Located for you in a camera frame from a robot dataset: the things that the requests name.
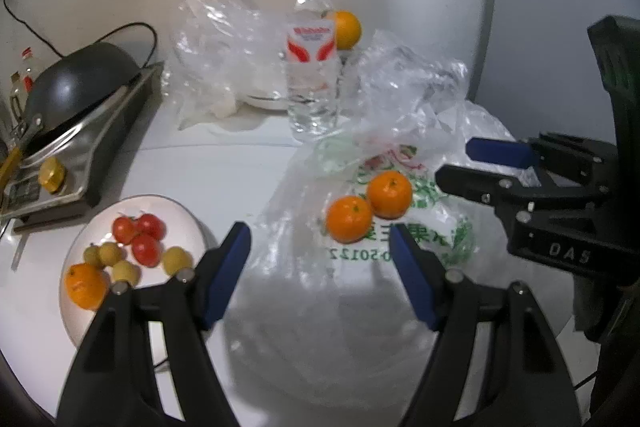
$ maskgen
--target red and white label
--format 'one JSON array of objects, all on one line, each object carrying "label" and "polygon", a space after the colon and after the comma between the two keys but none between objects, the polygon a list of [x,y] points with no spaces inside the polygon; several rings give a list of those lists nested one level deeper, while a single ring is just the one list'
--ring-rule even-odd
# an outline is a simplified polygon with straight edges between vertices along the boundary
[{"label": "red and white label", "polygon": [[287,33],[289,62],[323,62],[333,58],[335,53],[335,23],[331,19],[289,26]]},{"label": "red and white label", "polygon": [[22,79],[22,81],[24,82],[24,89],[26,89],[27,92],[31,92],[31,89],[33,88],[33,79],[27,75]]}]

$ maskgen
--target plastic wrap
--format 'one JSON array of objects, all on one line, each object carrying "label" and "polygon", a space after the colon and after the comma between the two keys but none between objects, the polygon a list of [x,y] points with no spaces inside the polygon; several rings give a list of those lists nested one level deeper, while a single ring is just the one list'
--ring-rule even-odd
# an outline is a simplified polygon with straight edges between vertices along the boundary
[{"label": "plastic wrap", "polygon": [[162,74],[178,126],[226,118],[248,96],[286,96],[285,31],[284,16],[243,0],[181,0]]},{"label": "plastic wrap", "polygon": [[433,182],[443,162],[479,166],[464,153],[468,138],[511,139],[497,119],[465,101],[464,64],[427,61],[377,32],[354,67],[354,118],[293,157],[258,218],[225,324],[236,355],[280,389],[366,409],[410,398],[436,336],[415,318],[390,261],[390,221],[376,218],[354,245],[326,235],[324,211],[337,197],[364,192],[378,171],[404,171],[414,202],[398,221],[446,266],[481,283],[524,279],[534,290],[557,279],[506,253],[490,208],[443,194]]}]

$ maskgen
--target black pan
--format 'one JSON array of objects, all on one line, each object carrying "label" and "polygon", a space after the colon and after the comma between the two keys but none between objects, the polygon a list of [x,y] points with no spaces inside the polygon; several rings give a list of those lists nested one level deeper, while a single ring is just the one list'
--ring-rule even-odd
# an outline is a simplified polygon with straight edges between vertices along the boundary
[{"label": "black pan", "polygon": [[129,84],[139,72],[133,58],[108,42],[82,48],[44,71],[34,82],[24,108],[24,120],[30,127],[0,167],[0,194],[31,140],[55,134],[83,111]]}]

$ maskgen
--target power cord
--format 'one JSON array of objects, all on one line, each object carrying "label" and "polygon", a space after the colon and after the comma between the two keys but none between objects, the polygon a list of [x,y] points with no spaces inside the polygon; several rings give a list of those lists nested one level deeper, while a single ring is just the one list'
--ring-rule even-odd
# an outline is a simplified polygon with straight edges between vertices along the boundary
[{"label": "power cord", "polygon": [[7,6],[6,4],[6,0],[2,0],[2,2],[4,3],[4,7],[6,8],[7,12],[9,13],[9,15],[11,17],[13,17],[15,20],[17,20],[20,24],[23,24],[35,37],[37,37],[41,42],[43,42],[43,44],[46,44],[49,49],[54,52],[59,58],[64,58],[65,55],[63,55],[62,53],[60,53],[56,47],[51,44],[51,42],[47,41],[46,38],[44,38],[42,35],[40,35],[36,30],[34,30],[31,26],[29,26],[29,23],[25,20],[22,20],[20,18],[18,18],[14,12],[11,11],[11,9]]},{"label": "power cord", "polygon": [[154,369],[157,369],[158,367],[160,367],[160,366],[161,366],[163,363],[165,363],[165,362],[169,362],[169,358],[168,358],[168,357],[166,357],[165,359],[163,359],[163,360],[161,360],[160,362],[156,363],[156,364],[154,365]]},{"label": "power cord", "polygon": [[[23,19],[20,19],[18,16],[16,16],[16,14],[11,11],[11,9],[8,7],[6,0],[2,0],[2,3],[4,4],[4,8],[6,9],[7,13],[16,21],[18,21],[20,24],[23,24],[25,26],[25,28],[27,28],[38,40],[40,40],[43,44],[46,44],[47,47],[49,47],[49,49],[54,52],[59,58],[65,58],[66,55],[63,55],[62,53],[60,53],[56,47],[51,44],[51,42],[49,42],[46,38],[44,38],[42,35],[40,35],[36,30],[34,30],[31,26],[29,26],[29,23]],[[142,65],[143,68],[146,68],[149,65],[149,61],[151,60],[151,57],[153,57],[154,53],[156,52],[156,48],[158,47],[158,32],[156,32],[156,29],[151,25],[148,24],[146,22],[140,22],[140,21],[136,21],[136,22],[130,22],[127,24],[123,24],[122,26],[117,27],[116,29],[110,31],[109,33],[104,34],[103,36],[101,36],[99,39],[97,39],[97,41],[94,42],[94,44],[96,42],[101,42],[104,39],[107,39],[109,37],[111,37],[113,34],[116,34],[122,30],[125,30],[127,28],[133,28],[134,26],[140,26],[143,28],[147,28],[149,31],[151,31],[152,35],[153,35],[153,45],[151,46],[151,51],[149,52],[145,63]]]},{"label": "power cord", "polygon": [[578,391],[578,389],[580,389],[582,386],[588,384],[591,380],[593,380],[594,378],[596,378],[596,376],[598,375],[597,371],[593,371],[593,373],[591,373],[587,378],[585,378],[584,380],[578,382],[577,384],[574,385],[574,391]]},{"label": "power cord", "polygon": [[148,24],[146,22],[142,22],[142,21],[136,21],[136,22],[130,22],[127,24],[123,24],[122,26],[118,26],[116,29],[111,30],[109,33],[104,34],[103,36],[101,36],[97,41],[94,42],[94,44],[96,42],[101,42],[104,39],[107,39],[109,37],[111,37],[113,34],[116,34],[122,30],[125,30],[127,28],[133,28],[134,26],[140,26],[142,28],[146,28],[148,29],[154,36],[154,44],[151,46],[151,51],[149,52],[145,63],[142,64],[143,68],[146,68],[149,65],[149,61],[151,60],[151,57],[154,56],[154,53],[156,52],[156,48],[158,47],[158,32],[156,31],[156,29],[151,25]]}]

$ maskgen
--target tomato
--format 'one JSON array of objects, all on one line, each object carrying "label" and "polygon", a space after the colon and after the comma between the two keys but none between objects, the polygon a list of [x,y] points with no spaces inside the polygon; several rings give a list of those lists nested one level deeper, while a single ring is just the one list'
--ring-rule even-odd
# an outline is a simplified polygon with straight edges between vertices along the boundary
[{"label": "tomato", "polygon": [[160,243],[146,233],[133,238],[131,252],[142,266],[153,268],[160,263]]},{"label": "tomato", "polygon": [[118,243],[128,245],[138,235],[138,230],[136,230],[133,219],[127,216],[120,216],[113,221],[111,233],[113,233],[113,237]]},{"label": "tomato", "polygon": [[141,233],[148,233],[154,239],[160,241],[166,233],[164,223],[153,214],[142,214],[136,219],[136,229]]}]

